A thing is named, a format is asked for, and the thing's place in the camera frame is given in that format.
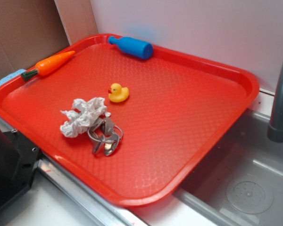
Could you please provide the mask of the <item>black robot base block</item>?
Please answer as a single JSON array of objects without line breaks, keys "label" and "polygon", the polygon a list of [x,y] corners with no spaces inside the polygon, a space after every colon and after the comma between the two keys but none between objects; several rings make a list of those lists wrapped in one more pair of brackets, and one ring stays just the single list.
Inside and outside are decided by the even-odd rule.
[{"label": "black robot base block", "polygon": [[31,189],[40,154],[21,132],[0,130],[0,212]]}]

